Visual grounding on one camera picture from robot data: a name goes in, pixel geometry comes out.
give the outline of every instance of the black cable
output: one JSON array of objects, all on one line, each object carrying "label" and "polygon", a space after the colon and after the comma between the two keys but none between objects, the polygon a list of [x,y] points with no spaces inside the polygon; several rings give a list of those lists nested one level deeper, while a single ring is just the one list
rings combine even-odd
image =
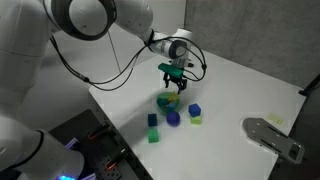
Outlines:
[{"label": "black cable", "polygon": [[[137,54],[140,55],[140,53],[141,53],[146,47],[147,47],[147,46],[144,46],[143,48],[141,48],[141,49],[137,52]],[[123,71],[121,71],[121,73],[118,74],[116,77],[112,78],[111,80],[105,81],[105,82],[100,82],[100,83],[91,82],[91,83],[96,84],[96,85],[101,85],[101,84],[107,84],[107,83],[110,83],[110,82],[116,80],[118,77],[120,77],[120,76],[129,68],[129,66],[131,65],[131,63],[134,61],[135,56],[133,56],[133,58],[132,58],[131,61],[128,63],[128,65],[127,65],[127,66],[123,69]]]},{"label": "black cable", "polygon": [[191,79],[191,78],[189,78],[189,77],[187,77],[187,76],[184,76],[184,78],[186,78],[186,79],[188,79],[188,80],[190,80],[190,81],[194,81],[194,82],[199,82],[199,81],[203,80],[204,77],[206,76],[207,64],[206,64],[206,58],[205,58],[204,53],[203,53],[203,51],[201,50],[201,48],[200,48],[196,43],[194,43],[193,41],[191,41],[191,40],[189,40],[189,39],[187,39],[187,38],[184,38],[184,37],[173,37],[173,36],[169,36],[169,37],[166,37],[166,38],[162,38],[162,39],[155,40],[155,41],[153,41],[152,43],[159,42],[159,41],[165,41],[165,40],[170,41],[170,39],[182,39],[182,40],[188,41],[188,42],[190,42],[191,44],[193,44],[193,45],[199,50],[199,52],[201,53],[201,56],[202,56],[203,61],[202,61],[201,58],[200,58],[196,53],[194,53],[191,49],[182,46],[183,48],[185,48],[188,52],[190,52],[191,54],[193,54],[193,55],[200,61],[200,63],[201,63],[201,68],[202,68],[202,70],[203,70],[203,74],[202,74],[201,78],[199,78],[199,79],[198,79],[198,78],[197,78],[197,79]]},{"label": "black cable", "polygon": [[67,68],[67,70],[68,70],[71,74],[73,74],[74,76],[76,76],[77,78],[79,78],[79,79],[81,79],[82,81],[84,81],[84,82],[86,82],[86,83],[89,83],[89,84],[91,84],[91,85],[102,85],[102,84],[107,84],[107,83],[110,83],[110,82],[113,82],[114,80],[116,80],[118,77],[120,77],[120,76],[129,68],[129,66],[130,66],[130,65],[132,64],[132,62],[137,58],[137,56],[139,56],[139,55],[141,54],[141,52],[146,48],[146,46],[144,46],[143,48],[141,48],[141,49],[137,52],[137,54],[131,59],[131,61],[128,63],[128,65],[125,67],[125,69],[124,69],[121,73],[119,73],[116,77],[114,77],[114,78],[112,78],[111,80],[108,80],[108,81],[106,81],[106,82],[100,82],[100,83],[98,83],[98,82],[92,82],[88,77],[83,76],[83,75],[80,74],[78,71],[74,70],[74,69],[69,65],[69,63],[65,60],[65,58],[62,56],[62,54],[61,54],[61,52],[60,52],[60,50],[59,50],[58,44],[57,44],[57,42],[56,42],[56,40],[55,40],[55,38],[54,38],[53,36],[50,38],[50,41],[51,41],[53,47],[56,49],[56,51],[57,51],[57,53],[58,53],[58,55],[59,55],[59,57],[60,57],[63,65]]},{"label": "black cable", "polygon": [[[185,71],[188,72],[188,73],[191,73],[191,74],[196,78],[196,80],[191,79],[191,78],[188,78],[188,77],[186,77],[186,76],[183,76],[183,77],[186,78],[186,79],[188,79],[188,80],[195,81],[195,82],[201,81],[201,80],[205,77],[205,75],[206,75],[206,69],[207,69],[206,59],[205,59],[204,53],[202,52],[201,48],[200,48],[198,45],[196,45],[194,42],[192,42],[191,40],[189,40],[189,39],[187,39],[187,38],[183,38],[183,37],[166,37],[166,38],[163,38],[163,39],[155,40],[155,41],[153,41],[152,43],[155,43],[155,42],[158,42],[158,41],[163,41],[163,40],[170,40],[170,39],[183,39],[183,40],[186,40],[186,41],[190,42],[191,44],[193,44],[193,45],[199,50],[199,52],[200,52],[201,55],[202,55],[203,61],[202,61],[201,58],[200,58],[197,54],[195,54],[192,50],[188,49],[187,47],[184,47],[188,52],[192,53],[192,54],[200,61],[201,65],[202,65],[201,67],[202,67],[202,69],[203,69],[203,75],[202,75],[202,77],[201,77],[201,78],[198,78],[193,72],[191,72],[191,71],[189,71],[189,70],[185,70]],[[63,65],[67,68],[67,70],[68,70],[71,74],[73,74],[75,77],[81,79],[82,81],[91,84],[92,86],[96,87],[97,89],[100,89],[100,90],[103,90],[103,91],[113,91],[113,90],[116,90],[116,89],[119,89],[120,87],[122,87],[122,86],[129,80],[129,78],[130,78],[130,76],[131,76],[131,74],[132,74],[132,72],[133,72],[134,66],[135,66],[135,64],[136,64],[136,62],[137,62],[137,59],[138,59],[139,55],[140,55],[140,54],[142,53],[142,51],[144,51],[144,49],[147,47],[147,46],[142,47],[142,48],[135,54],[135,56],[131,59],[131,61],[128,63],[128,65],[125,67],[125,69],[124,69],[123,71],[121,71],[116,77],[114,77],[114,78],[112,78],[111,80],[108,80],[108,81],[106,81],[106,82],[100,82],[100,83],[98,83],[98,82],[92,82],[88,77],[80,74],[78,71],[76,71],[75,69],[73,69],[73,68],[69,65],[69,63],[65,60],[65,58],[64,58],[63,55],[61,54],[61,52],[60,52],[60,50],[59,50],[59,47],[58,47],[58,44],[57,44],[54,36],[52,36],[52,37],[50,38],[50,41],[51,41],[53,47],[55,48],[55,50],[57,51],[57,53],[58,53],[58,55],[59,55],[59,58],[60,58],[60,60],[62,61]],[[127,77],[127,78],[125,79],[125,81],[124,81],[122,84],[120,84],[118,87],[115,87],[115,88],[112,88],[112,89],[104,89],[104,88],[101,88],[101,87],[97,86],[97,85],[102,85],[102,84],[110,83],[110,82],[116,80],[117,78],[119,78],[119,77],[129,68],[129,66],[132,64],[132,62],[134,62],[134,63],[133,63],[133,66],[132,66],[132,68],[131,68],[131,71],[130,71],[128,77]]]},{"label": "black cable", "polygon": [[200,78],[198,78],[193,72],[187,70],[187,69],[184,69],[185,72],[188,72],[190,74],[192,74],[197,80],[199,80]]},{"label": "black cable", "polygon": [[310,84],[304,89],[299,91],[299,94],[303,96],[309,96],[310,93],[313,91],[313,88],[317,86],[317,84],[320,83],[320,73],[317,75],[317,77],[310,82]]},{"label": "black cable", "polygon": [[114,91],[114,90],[117,90],[117,89],[121,88],[129,80],[129,78],[131,77],[131,74],[133,72],[134,66],[136,65],[137,59],[138,59],[139,55],[141,54],[141,52],[145,48],[146,48],[146,46],[141,48],[140,51],[138,51],[137,54],[132,58],[132,60],[135,59],[135,61],[134,61],[133,65],[132,65],[131,71],[130,71],[128,77],[126,78],[126,80],[122,84],[120,84],[118,87],[115,87],[115,88],[112,88],[112,89],[104,89],[104,88],[101,88],[101,87],[97,86],[96,84],[91,84],[91,85],[94,86],[95,88],[99,89],[99,90],[102,90],[102,91]]},{"label": "black cable", "polygon": [[12,166],[9,166],[5,170],[15,169],[15,168],[17,168],[19,166],[22,166],[22,165],[28,163],[39,152],[39,150],[41,149],[41,147],[43,145],[44,133],[42,131],[40,131],[40,130],[37,130],[37,131],[40,133],[40,141],[39,141],[36,149],[26,159],[24,159],[23,161],[19,162],[18,164],[14,164]]}]

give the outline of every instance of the cable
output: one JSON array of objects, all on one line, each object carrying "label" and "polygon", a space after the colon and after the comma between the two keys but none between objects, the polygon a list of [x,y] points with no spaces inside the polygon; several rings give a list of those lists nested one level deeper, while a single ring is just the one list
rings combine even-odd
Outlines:
[{"label": "cable", "polygon": [[184,69],[185,72],[188,72],[190,74],[192,74],[197,80],[199,80],[200,78],[198,78],[193,72],[187,70],[187,69]]},{"label": "cable", "polygon": [[166,37],[166,38],[162,38],[162,39],[157,39],[155,41],[153,41],[152,43],[155,43],[155,42],[159,42],[159,41],[164,41],[164,40],[167,40],[167,41],[170,41],[170,39],[182,39],[182,40],[185,40],[185,41],[188,41],[190,42],[191,44],[193,44],[198,50],[199,52],[201,53],[201,56],[202,56],[202,59],[203,61],[201,60],[201,58],[196,54],[194,53],[191,49],[187,48],[187,47],[183,47],[185,48],[188,52],[190,52],[191,54],[193,54],[201,63],[201,68],[203,70],[203,74],[201,76],[201,78],[197,78],[197,79],[191,79],[187,76],[183,76],[184,78],[190,80],[190,81],[194,81],[194,82],[199,82],[201,80],[204,79],[204,77],[206,76],[206,71],[207,71],[207,64],[206,64],[206,58],[204,56],[204,53],[203,51],[201,50],[201,48],[196,44],[194,43],[193,41],[187,39],[187,38],[184,38],[184,37],[173,37],[173,36],[169,36],[169,37]]},{"label": "cable", "polygon": [[[110,37],[110,41],[111,41],[111,44],[112,44],[112,48],[113,48],[113,51],[114,51],[114,54],[115,54],[115,58],[117,60],[117,56],[116,56],[116,53],[115,53],[115,49],[114,49],[114,46],[113,46],[113,43],[112,43],[112,39],[111,39],[111,36],[109,34],[109,37]],[[188,80],[191,80],[191,81],[195,81],[195,82],[198,82],[198,81],[201,81],[205,75],[206,75],[206,69],[207,69],[207,64],[206,64],[206,59],[205,59],[205,56],[204,56],[204,53],[202,52],[201,48],[196,45],[194,42],[192,42],[191,40],[187,39],[187,38],[183,38],[183,37],[166,37],[166,38],[163,38],[163,39],[158,39],[158,40],[155,40],[153,41],[152,43],[155,43],[155,42],[158,42],[158,41],[163,41],[163,40],[169,40],[170,39],[183,39],[183,40],[186,40],[188,42],[190,42],[191,44],[193,44],[198,50],[199,52],[201,53],[202,55],[202,59],[203,61],[201,60],[201,58],[196,54],[194,53],[191,49],[187,48],[187,47],[184,47],[188,52],[192,53],[201,63],[201,67],[203,69],[203,75],[201,78],[198,78],[193,72],[189,71],[189,70],[185,70],[186,72],[192,74],[196,79],[191,79],[187,76],[183,76],[184,78],[188,79]],[[115,76],[114,78],[112,78],[111,80],[108,80],[108,81],[105,81],[105,82],[93,82],[91,81],[88,77],[82,75],[81,73],[79,73],[78,71],[76,71],[75,69],[73,69],[69,63],[66,61],[66,59],[63,57],[63,55],[61,54],[60,50],[59,50],[59,47],[58,47],[58,44],[57,44],[57,41],[56,39],[54,38],[54,36],[52,36],[50,38],[50,41],[53,45],[53,47],[55,48],[55,50],[57,51],[58,55],[59,55],[59,58],[61,60],[61,62],[63,63],[63,65],[67,68],[67,70],[73,74],[75,77],[79,78],[80,80],[94,86],[95,88],[99,89],[99,90],[102,90],[102,91],[113,91],[113,90],[116,90],[116,89],[119,89],[120,87],[122,87],[128,80],[129,78],[131,77],[131,74],[133,72],[133,69],[134,69],[134,66],[136,65],[136,62],[137,62],[137,59],[138,57],[140,56],[140,54],[145,50],[145,48],[147,46],[143,46],[136,54],[135,56],[133,56],[133,58],[131,59],[131,61],[128,63],[128,65],[124,68],[123,71],[121,71],[117,76]],[[129,75],[127,76],[127,78],[125,79],[125,81],[120,84],[119,86],[115,87],[115,88],[112,88],[112,89],[104,89],[104,88],[101,88],[99,87],[98,85],[102,85],[102,84],[107,84],[107,83],[110,83],[110,82],[113,82],[114,80],[116,80],[117,78],[119,78],[129,67],[130,65],[132,64],[133,62],[133,65],[132,65],[132,68],[130,70],[130,73]]]},{"label": "cable", "polygon": [[118,56],[117,56],[116,50],[115,50],[114,45],[113,45],[113,41],[112,41],[112,38],[111,38],[110,31],[108,31],[108,35],[109,35],[109,39],[110,39],[110,43],[111,43],[111,46],[112,46],[114,57],[116,58],[116,61],[117,61],[119,72],[121,72],[119,61],[118,61]]},{"label": "cable", "polygon": [[97,88],[97,89],[99,89],[99,90],[102,90],[102,91],[114,91],[114,90],[117,90],[117,89],[121,88],[121,87],[129,80],[129,78],[131,77],[131,74],[132,74],[132,72],[133,72],[134,66],[136,65],[137,59],[138,59],[139,55],[141,54],[141,52],[142,52],[145,48],[146,48],[146,46],[144,46],[143,48],[141,48],[140,51],[137,52],[137,54],[132,58],[132,60],[135,60],[135,61],[134,61],[134,63],[133,63],[133,66],[132,66],[132,68],[131,68],[131,71],[130,71],[128,77],[126,78],[126,80],[125,80],[122,84],[120,84],[118,87],[115,87],[115,88],[112,88],[112,89],[104,89],[104,88],[101,88],[101,87],[97,86],[96,84],[92,84],[92,83],[90,83],[90,84],[91,84],[92,86],[94,86],[95,88]]},{"label": "cable", "polygon": [[[137,54],[140,55],[140,53],[141,53],[146,47],[147,47],[147,46],[144,46],[143,48],[141,48],[141,49],[137,52]],[[135,56],[133,56],[133,58],[132,58],[131,61],[128,63],[128,65],[127,65],[127,66],[123,69],[123,71],[121,71],[121,73],[118,74],[116,77],[112,78],[111,80],[105,81],[105,82],[100,82],[100,83],[92,82],[92,83],[93,83],[93,84],[96,84],[96,85],[101,85],[101,84],[107,84],[107,83],[110,83],[110,82],[116,80],[118,77],[120,77],[120,76],[129,68],[129,66],[130,66],[131,63],[133,62]]]}]

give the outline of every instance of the metal plate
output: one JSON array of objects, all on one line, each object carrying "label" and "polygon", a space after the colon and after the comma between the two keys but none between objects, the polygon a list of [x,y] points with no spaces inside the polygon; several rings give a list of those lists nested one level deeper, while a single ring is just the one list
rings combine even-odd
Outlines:
[{"label": "metal plate", "polygon": [[71,119],[50,131],[50,134],[63,144],[68,144],[74,137],[80,141],[79,151],[87,160],[87,167],[84,169],[86,175],[95,173],[98,180],[120,179],[122,174],[117,168],[105,171],[105,164],[110,161],[111,153],[119,149],[113,143],[114,139],[110,136],[103,136],[94,142],[89,142],[88,134],[101,124],[92,113],[83,113],[81,116],[81,120]]},{"label": "metal plate", "polygon": [[264,119],[248,118],[243,121],[242,126],[251,140],[271,149],[291,163],[302,162],[304,147]]}]

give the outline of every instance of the table surface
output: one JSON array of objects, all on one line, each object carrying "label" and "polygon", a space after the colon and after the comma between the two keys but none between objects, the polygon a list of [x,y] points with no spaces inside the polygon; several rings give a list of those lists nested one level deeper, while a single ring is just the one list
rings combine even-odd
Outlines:
[{"label": "table surface", "polygon": [[[135,67],[119,90],[90,93],[156,180],[267,179],[277,155],[252,143],[242,129],[248,117],[267,119],[275,113],[284,121],[273,124],[288,135],[305,101],[301,89],[255,70],[205,52],[208,72],[201,82],[188,82],[181,95],[179,127],[171,127],[156,107],[164,88],[157,67],[166,58],[156,56]],[[190,69],[201,75],[197,61]],[[105,88],[121,83],[116,81]],[[202,125],[192,125],[188,106],[202,108]],[[157,113],[160,142],[149,144],[147,115]]]}]

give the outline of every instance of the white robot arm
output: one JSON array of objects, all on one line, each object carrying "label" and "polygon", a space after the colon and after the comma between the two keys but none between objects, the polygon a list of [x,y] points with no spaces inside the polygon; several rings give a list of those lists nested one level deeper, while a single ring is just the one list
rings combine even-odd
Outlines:
[{"label": "white robot arm", "polygon": [[[145,0],[1,0],[0,1],[0,171],[13,168],[24,180],[77,179],[84,158],[42,130],[20,123],[20,107],[33,86],[49,38],[59,30],[82,40],[103,37],[113,23],[138,36],[151,51],[184,68],[188,42],[157,39]],[[191,39],[191,32],[174,35]]]}]

